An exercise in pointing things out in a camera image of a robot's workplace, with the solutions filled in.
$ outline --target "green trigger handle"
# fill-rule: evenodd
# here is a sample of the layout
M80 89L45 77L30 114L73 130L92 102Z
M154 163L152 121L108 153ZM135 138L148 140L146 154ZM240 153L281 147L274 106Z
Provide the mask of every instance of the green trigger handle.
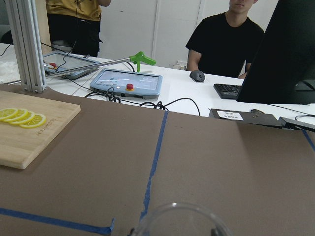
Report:
M130 56L129 58L130 58L130 61L133 62L133 64L135 64L135 65L137 64L137 72L140 72L140 62L141 61L146 63L146 64L149 64L149 65L156 64L155 60L145 56L143 52L138 52L136 55Z

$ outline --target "black mouse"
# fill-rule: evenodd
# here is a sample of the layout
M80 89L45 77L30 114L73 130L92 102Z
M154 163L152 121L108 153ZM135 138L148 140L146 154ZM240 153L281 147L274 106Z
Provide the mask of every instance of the black mouse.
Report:
M203 82L205 80L205 75L201 70L194 70L189 75L196 82Z
M265 114L264 112L262 112L262 111L260 111L260 110L258 110L258 109L251 109L250 112Z

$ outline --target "man's arm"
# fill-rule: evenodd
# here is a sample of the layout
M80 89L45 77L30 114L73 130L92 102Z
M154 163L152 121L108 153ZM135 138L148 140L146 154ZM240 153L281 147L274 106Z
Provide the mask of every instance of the man's arm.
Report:
M109 6L110 0L97 0L98 4L101 6Z
M198 64L201 59L201 53L198 53L194 50L189 50L188 53L188 62L187 62L187 70L188 71L194 71L199 70Z
M251 67L251 63L246 63L246 66L245 66L245 73L240 75L238 78L239 79L245 79L246 75L247 75L247 72L250 70L250 67Z

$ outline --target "metal rod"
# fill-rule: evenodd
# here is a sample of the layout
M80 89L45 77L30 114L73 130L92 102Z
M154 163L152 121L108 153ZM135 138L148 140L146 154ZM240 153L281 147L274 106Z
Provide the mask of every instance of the metal rod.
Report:
M127 61L131 61L130 58L111 60L108 62L102 62L102 63L98 63L98 64L93 64L93 65L86 65L86 66L77 67L77 68L70 69L70 70L64 70L64 71L60 71L60 72L46 74L46 78L67 75L67 74L71 74L71 73L76 72L76 71L90 70L90 69L95 69L95 68L99 68L99 67L106 66L106 65L114 65L114 64L127 62Z

